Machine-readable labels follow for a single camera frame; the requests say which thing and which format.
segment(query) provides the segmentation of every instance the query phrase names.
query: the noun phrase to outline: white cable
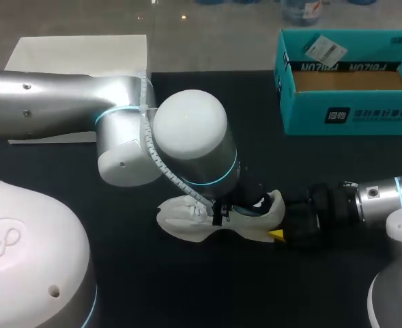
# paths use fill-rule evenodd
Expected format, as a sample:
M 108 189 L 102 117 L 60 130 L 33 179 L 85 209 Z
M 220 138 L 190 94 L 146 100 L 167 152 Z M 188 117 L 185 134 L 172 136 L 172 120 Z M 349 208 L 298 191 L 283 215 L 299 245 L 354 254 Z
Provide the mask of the white cable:
M 147 76 L 144 73 L 141 77 L 141 91 L 140 91 L 140 112 L 141 112 L 141 119 L 142 125 L 145 128 L 145 140 L 147 150 L 152 157 L 154 163 L 158 166 L 160 171 L 171 181 L 175 184 L 178 188 L 180 188 L 184 193 L 189 195 L 190 197 L 195 198 L 198 202 L 205 205 L 207 214 L 209 216 L 213 216 L 213 203 L 210 202 L 207 198 L 203 197 L 200 193 L 191 189 L 186 183 L 184 183 L 181 179 L 179 179 L 172 171 L 167 167 L 166 164 L 162 161 L 160 156 L 158 155 L 154 140 L 152 139 L 152 130 L 151 125 L 149 124 L 149 118 L 147 116 L 147 105 L 146 105 L 146 96 L 147 96 Z

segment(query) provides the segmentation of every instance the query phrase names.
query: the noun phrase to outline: white sneaker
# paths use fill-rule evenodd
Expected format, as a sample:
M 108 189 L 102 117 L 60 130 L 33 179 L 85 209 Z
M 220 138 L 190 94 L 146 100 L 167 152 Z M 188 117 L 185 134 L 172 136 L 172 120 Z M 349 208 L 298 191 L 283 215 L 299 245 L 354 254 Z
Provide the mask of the white sneaker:
M 190 196 L 171 198 L 159 205 L 157 214 L 160 227 L 174 237 L 185 241 L 201 242 L 220 229 L 236 231 L 240 236 L 261 242 L 273 242 L 269 231 L 283 220 L 285 205 L 277 190 L 269 193 L 273 203 L 270 210 L 260 217 L 247 217 L 237 212 L 229 213 L 229 221 L 223 219 L 222 226 L 212 225 L 213 218 L 207 215 L 205 206 Z

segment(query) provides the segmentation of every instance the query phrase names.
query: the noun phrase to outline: yellow tag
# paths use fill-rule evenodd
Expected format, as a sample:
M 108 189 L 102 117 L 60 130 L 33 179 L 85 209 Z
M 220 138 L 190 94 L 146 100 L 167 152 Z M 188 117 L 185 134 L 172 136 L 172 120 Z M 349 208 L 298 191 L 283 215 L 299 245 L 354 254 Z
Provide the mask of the yellow tag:
M 283 234 L 283 231 L 282 231 L 282 230 L 273 230 L 273 231 L 269 231 L 269 234 L 270 234 L 270 236 L 274 237 L 275 240 L 284 241 L 284 242 L 285 242 L 284 234 Z

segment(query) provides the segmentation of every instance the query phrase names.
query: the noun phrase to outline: teal cardboard box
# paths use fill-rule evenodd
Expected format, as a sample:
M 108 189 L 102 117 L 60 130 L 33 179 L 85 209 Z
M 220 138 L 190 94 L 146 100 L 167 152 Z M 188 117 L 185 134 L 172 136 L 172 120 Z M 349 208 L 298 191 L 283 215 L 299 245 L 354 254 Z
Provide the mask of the teal cardboard box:
M 274 76 L 288 135 L 402 135 L 402 31 L 282 30 Z

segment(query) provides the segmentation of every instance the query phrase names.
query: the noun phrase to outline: gray floor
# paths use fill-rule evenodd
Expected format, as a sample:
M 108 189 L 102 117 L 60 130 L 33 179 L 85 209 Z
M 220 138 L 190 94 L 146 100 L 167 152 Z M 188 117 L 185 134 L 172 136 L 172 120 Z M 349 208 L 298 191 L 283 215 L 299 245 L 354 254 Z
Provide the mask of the gray floor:
M 266 70 L 286 27 L 273 0 L 0 0 L 0 69 L 23 36 L 147 34 L 154 72 Z M 332 0 L 316 27 L 402 29 L 402 0 Z

